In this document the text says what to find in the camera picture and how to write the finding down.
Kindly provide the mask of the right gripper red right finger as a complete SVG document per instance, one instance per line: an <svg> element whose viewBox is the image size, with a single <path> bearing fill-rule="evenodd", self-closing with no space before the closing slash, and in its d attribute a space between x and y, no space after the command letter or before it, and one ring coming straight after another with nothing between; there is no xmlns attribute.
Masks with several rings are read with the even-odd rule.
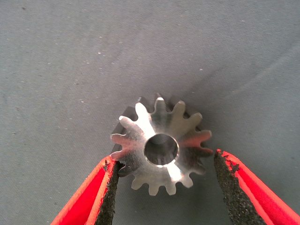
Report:
<svg viewBox="0 0 300 225"><path fill-rule="evenodd" d="M298 225L299 215L233 154L218 149L217 180L234 225Z"/></svg>

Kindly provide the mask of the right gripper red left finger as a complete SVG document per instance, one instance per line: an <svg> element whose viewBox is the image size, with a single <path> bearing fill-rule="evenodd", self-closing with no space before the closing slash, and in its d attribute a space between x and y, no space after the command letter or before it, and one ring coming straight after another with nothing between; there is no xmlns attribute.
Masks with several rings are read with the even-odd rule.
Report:
<svg viewBox="0 0 300 225"><path fill-rule="evenodd" d="M103 158L93 169L52 225L111 225L120 164L111 156Z"/></svg>

